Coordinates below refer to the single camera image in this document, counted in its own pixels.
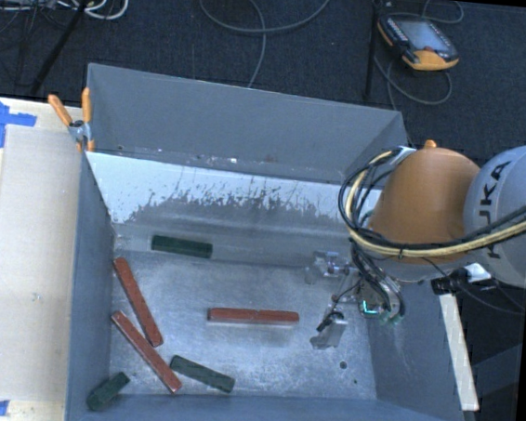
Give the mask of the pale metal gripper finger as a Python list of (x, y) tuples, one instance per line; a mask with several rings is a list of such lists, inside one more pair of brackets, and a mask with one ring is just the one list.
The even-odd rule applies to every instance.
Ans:
[(320, 279), (339, 279), (351, 274), (348, 263), (340, 263), (338, 253), (317, 251), (312, 253), (311, 262), (305, 270), (305, 283), (315, 284)]
[(348, 321), (345, 313), (339, 309), (328, 309), (316, 327), (317, 334), (310, 339), (310, 345), (317, 350), (337, 348)]

